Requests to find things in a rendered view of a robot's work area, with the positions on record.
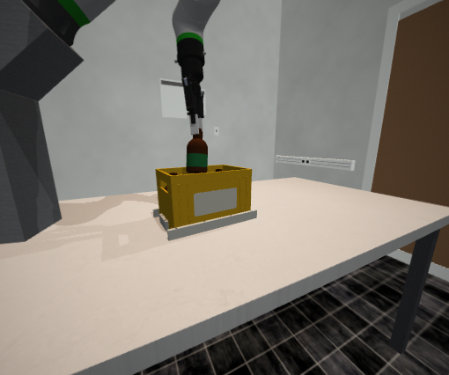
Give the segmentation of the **yellow divided crate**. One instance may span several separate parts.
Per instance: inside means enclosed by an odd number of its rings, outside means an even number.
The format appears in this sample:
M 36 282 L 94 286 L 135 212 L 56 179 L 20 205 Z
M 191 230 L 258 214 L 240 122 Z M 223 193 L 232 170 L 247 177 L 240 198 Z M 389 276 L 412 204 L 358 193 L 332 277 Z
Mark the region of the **yellow divided crate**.
M 251 186 L 249 168 L 208 165 L 206 173 L 188 173 L 186 167 L 167 168 L 158 184 L 159 214 L 172 229 L 249 211 Z

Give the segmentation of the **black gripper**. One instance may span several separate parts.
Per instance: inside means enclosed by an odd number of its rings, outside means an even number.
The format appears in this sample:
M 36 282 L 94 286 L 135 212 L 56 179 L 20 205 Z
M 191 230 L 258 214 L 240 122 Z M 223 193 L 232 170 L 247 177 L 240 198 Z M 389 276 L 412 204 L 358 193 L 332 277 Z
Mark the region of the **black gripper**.
M 203 80 L 202 61 L 195 57 L 188 57 L 181 61 L 180 66 L 191 135 L 199 134 L 199 129 L 202 129 L 203 136 L 203 93 L 201 94 L 199 85 Z

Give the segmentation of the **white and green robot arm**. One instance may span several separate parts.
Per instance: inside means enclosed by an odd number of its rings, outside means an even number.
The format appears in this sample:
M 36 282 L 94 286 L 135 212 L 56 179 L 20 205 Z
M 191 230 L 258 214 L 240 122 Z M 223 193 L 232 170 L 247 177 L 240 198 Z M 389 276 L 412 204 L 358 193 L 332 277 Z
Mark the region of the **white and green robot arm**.
M 73 45 L 77 31 L 116 0 L 22 0 L 61 40 Z M 177 60 L 195 57 L 204 66 L 203 31 L 220 0 L 179 0 L 173 11 Z

